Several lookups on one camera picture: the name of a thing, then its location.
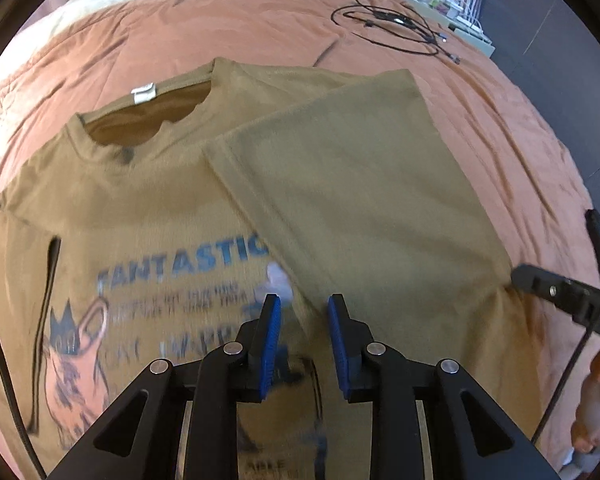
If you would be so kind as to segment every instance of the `brown t-shirt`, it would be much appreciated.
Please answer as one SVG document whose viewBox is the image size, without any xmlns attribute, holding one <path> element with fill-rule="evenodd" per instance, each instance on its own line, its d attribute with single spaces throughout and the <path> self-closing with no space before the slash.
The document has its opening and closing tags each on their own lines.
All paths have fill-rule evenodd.
<svg viewBox="0 0 600 480">
<path fill-rule="evenodd" d="M 370 409 L 342 401 L 324 330 L 333 292 L 377 339 L 457 358 L 535 418 L 509 259 L 407 71 L 217 59 L 156 95 L 74 116 L 0 194 L 0 339 L 47 471 L 149 362 L 200 359 L 268 292 L 290 306 L 288 357 L 267 402 L 240 407 L 242 478 L 314 480 L 324 456 L 328 477 L 368 476 Z M 0 426 L 34 478 L 1 384 Z"/>
</svg>

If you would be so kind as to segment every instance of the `black cable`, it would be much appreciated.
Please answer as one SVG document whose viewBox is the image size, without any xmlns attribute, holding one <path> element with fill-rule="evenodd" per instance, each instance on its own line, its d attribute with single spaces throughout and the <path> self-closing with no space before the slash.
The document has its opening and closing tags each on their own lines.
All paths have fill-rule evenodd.
<svg viewBox="0 0 600 480">
<path fill-rule="evenodd" d="M 31 419 L 27 424 L 27 433 L 37 434 L 40 425 L 40 389 L 37 384 L 40 382 L 40 373 L 42 370 L 42 341 L 45 332 L 46 316 L 49 311 L 49 303 L 51 302 L 51 292 L 54 288 L 56 279 L 56 269 L 58 268 L 58 258 L 60 256 L 60 238 L 54 236 L 49 243 L 47 251 L 46 264 L 46 285 L 45 294 L 42 297 L 42 312 L 38 318 L 38 326 L 36 328 L 36 338 L 33 349 L 33 360 L 31 367 Z"/>
<path fill-rule="evenodd" d="M 449 53 L 438 43 L 438 38 L 444 38 L 444 36 L 438 32 L 433 31 L 431 29 L 431 27 L 429 27 L 429 23 L 427 23 L 427 21 L 419 13 L 417 13 L 416 10 L 411 9 L 411 8 L 410 8 L 410 10 L 411 10 L 411 12 L 416 14 L 416 16 L 420 19 L 420 21 L 417 21 L 416 19 L 412 18 L 411 16 L 403 14 L 402 12 L 398 12 L 397 10 L 394 10 L 394 9 L 389 9 L 387 7 L 380 7 L 380 6 L 375 6 L 375 5 L 371 5 L 371 4 L 366 4 L 362 0 L 356 0 L 355 4 L 350 4 L 350 5 L 342 6 L 342 7 L 335 9 L 331 13 L 331 21 L 333 23 L 335 23 L 337 26 L 343 27 L 343 25 L 341 23 L 339 23 L 336 19 L 336 16 L 338 15 L 338 13 L 341 12 L 342 16 L 344 18 L 348 18 L 350 20 L 355 20 L 357 22 L 364 23 L 365 27 L 379 28 L 381 30 L 384 30 L 388 34 L 391 34 L 392 36 L 394 36 L 396 38 L 400 38 L 401 40 L 411 41 L 412 43 L 422 44 L 425 48 L 430 47 L 430 50 L 421 51 L 421 50 L 411 50 L 408 48 L 401 48 L 399 46 L 390 45 L 387 43 L 383 43 L 381 41 L 372 40 L 371 38 L 366 38 L 365 36 L 362 36 L 361 34 L 358 34 L 358 33 L 350 30 L 351 34 L 353 34 L 354 36 L 357 36 L 358 38 L 361 38 L 362 40 L 368 41 L 371 44 L 378 45 L 378 46 L 384 46 L 385 48 L 390 48 L 392 50 L 397 50 L 398 52 L 404 52 L 406 54 L 413 54 L 416 56 L 437 56 L 440 53 L 442 53 L 445 56 L 447 56 L 449 59 L 451 59 L 454 63 L 459 63 L 460 58 L 458 56 L 455 56 L 454 54 Z M 367 16 L 372 16 L 373 19 L 361 18 L 361 17 L 357 16 L 357 14 L 366 14 Z M 410 38 L 408 36 L 401 35 L 398 32 L 395 32 L 394 30 L 391 30 L 390 28 L 385 27 L 384 25 L 381 25 L 380 22 L 389 22 L 389 23 L 393 23 L 394 25 L 399 25 L 403 28 L 406 28 L 407 30 L 410 30 L 411 32 L 413 32 L 414 34 L 419 36 L 420 38 L 419 39 Z"/>
<path fill-rule="evenodd" d="M 599 324 L 600 324 L 600 306 L 598 307 L 597 311 L 594 311 L 593 316 L 591 317 L 591 323 L 589 323 L 589 326 L 587 326 L 587 329 L 586 329 L 584 335 L 578 342 L 576 349 L 573 351 L 573 354 L 571 354 L 571 358 L 569 359 L 569 362 L 567 363 L 566 368 L 564 369 L 564 371 L 562 372 L 562 375 L 560 376 L 560 380 L 558 381 L 558 385 L 555 387 L 554 394 L 551 396 L 551 400 L 549 401 L 549 404 L 546 407 L 546 410 L 544 410 L 544 413 L 542 414 L 542 418 L 540 419 L 540 423 L 538 424 L 538 427 L 536 428 L 536 432 L 534 433 L 534 436 L 531 438 L 532 444 L 535 445 L 538 442 L 538 439 L 540 438 L 540 435 L 542 434 L 542 430 L 544 430 L 544 428 L 546 427 L 546 424 L 549 421 L 551 414 L 554 412 L 554 409 L 557 406 L 558 401 L 560 400 L 562 391 L 564 390 L 564 387 L 566 386 L 567 381 L 569 380 L 569 377 L 571 376 L 571 373 L 573 372 L 576 362 L 578 361 L 580 355 L 582 354 L 582 351 L 584 350 L 585 345 L 589 342 L 589 339 L 591 338 L 591 336 L 593 335 L 595 329 L 598 327 Z"/>
<path fill-rule="evenodd" d="M 40 459 L 36 454 L 36 450 L 33 449 L 33 444 L 31 443 L 31 439 L 29 438 L 29 433 L 27 433 L 27 429 L 24 425 L 24 421 L 22 420 L 22 414 L 20 413 L 20 409 L 18 408 L 18 400 L 16 399 L 16 393 L 13 389 L 13 382 L 11 382 L 11 375 L 9 374 L 9 367 L 7 365 L 7 359 L 4 356 L 4 350 L 2 350 L 2 345 L 0 344 L 0 380 L 2 381 L 2 387 L 4 388 L 5 396 L 7 397 L 7 405 L 9 406 L 9 411 L 11 412 L 11 416 L 13 417 L 13 422 L 16 425 L 16 430 L 18 431 L 18 436 L 20 437 L 22 443 L 24 444 L 25 449 L 27 450 L 27 455 L 29 455 L 29 459 L 33 464 L 33 467 L 38 472 L 38 475 L 41 479 L 46 478 L 45 469 L 42 467 L 40 463 Z"/>
</svg>

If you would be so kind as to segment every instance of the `graphic print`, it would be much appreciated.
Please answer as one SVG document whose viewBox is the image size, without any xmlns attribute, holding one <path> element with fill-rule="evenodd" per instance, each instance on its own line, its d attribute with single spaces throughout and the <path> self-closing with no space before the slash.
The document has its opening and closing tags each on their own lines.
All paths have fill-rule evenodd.
<svg viewBox="0 0 600 480">
<path fill-rule="evenodd" d="M 109 405 L 109 388 L 98 360 L 108 317 L 109 306 L 103 298 L 91 304 L 77 326 L 69 301 L 60 320 L 51 311 L 45 395 L 63 449 L 75 444 Z M 92 335 L 89 327 L 98 322 Z"/>
<path fill-rule="evenodd" d="M 294 290 L 286 272 L 276 262 L 267 264 L 267 281 L 253 289 L 254 302 L 243 306 L 245 319 L 256 319 L 262 310 L 267 294 L 276 294 L 282 306 L 289 306 L 294 300 Z"/>
</svg>

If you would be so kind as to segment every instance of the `bedspread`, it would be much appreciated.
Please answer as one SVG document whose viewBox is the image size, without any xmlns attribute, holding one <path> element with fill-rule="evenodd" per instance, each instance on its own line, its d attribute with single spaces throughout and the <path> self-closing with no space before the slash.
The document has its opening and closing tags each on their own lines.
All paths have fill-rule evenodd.
<svg viewBox="0 0 600 480">
<path fill-rule="evenodd" d="M 407 68 L 512 266 L 528 262 L 599 286 L 584 224 L 590 197 L 568 150 L 523 93 L 453 35 L 445 47 L 459 64 L 377 46 L 332 23 L 331 11 L 352 1 L 138 0 L 74 23 L 0 83 L 0 190 L 74 112 L 217 56 L 360 75 Z M 403 0 L 378 4 L 405 10 Z M 581 330 L 551 305 L 526 298 L 525 308 L 541 385 L 529 418 L 538 420 Z M 570 446 L 580 384 L 599 348 L 594 340 L 586 349 L 542 440 L 554 465 Z"/>
</svg>

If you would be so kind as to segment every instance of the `shirt tag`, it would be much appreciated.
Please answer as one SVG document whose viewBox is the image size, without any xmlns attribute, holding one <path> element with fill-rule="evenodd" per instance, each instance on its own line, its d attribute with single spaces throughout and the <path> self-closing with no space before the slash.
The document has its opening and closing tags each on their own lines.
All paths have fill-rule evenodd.
<svg viewBox="0 0 600 480">
<path fill-rule="evenodd" d="M 139 105 L 155 98 L 155 83 L 134 88 L 131 93 L 134 96 L 134 103 Z"/>
</svg>

